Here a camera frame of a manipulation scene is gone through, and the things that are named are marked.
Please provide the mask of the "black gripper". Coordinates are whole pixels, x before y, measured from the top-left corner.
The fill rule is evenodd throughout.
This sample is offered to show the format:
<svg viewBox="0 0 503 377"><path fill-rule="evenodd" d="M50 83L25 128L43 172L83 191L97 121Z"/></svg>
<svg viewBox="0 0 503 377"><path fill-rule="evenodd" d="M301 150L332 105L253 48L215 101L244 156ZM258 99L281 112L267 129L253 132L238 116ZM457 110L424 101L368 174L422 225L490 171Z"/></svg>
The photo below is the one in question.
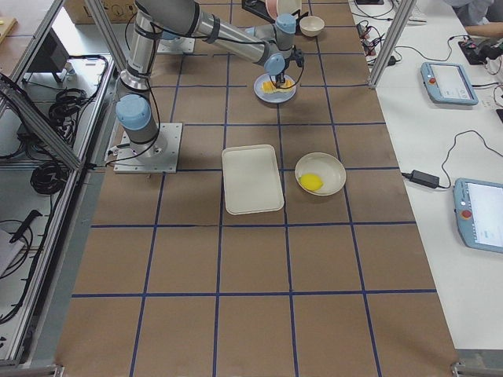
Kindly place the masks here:
<svg viewBox="0 0 503 377"><path fill-rule="evenodd" d="M279 88L282 88L286 83L285 72L289 68L290 60L290 58L287 58L286 60L284 58L281 58L277 62L277 74L274 76L274 82Z"/></svg>

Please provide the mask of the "person forearm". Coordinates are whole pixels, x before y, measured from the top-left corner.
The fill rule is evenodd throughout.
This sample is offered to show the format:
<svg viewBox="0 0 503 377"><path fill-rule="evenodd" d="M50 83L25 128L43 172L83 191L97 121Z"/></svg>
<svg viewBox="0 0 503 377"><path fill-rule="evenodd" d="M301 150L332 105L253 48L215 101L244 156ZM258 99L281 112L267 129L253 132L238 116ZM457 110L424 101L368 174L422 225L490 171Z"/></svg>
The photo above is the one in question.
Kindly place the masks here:
<svg viewBox="0 0 503 377"><path fill-rule="evenodd" d="M465 26L464 28L469 35L497 39L501 39L503 36L502 22L489 22L488 24Z"/></svg>

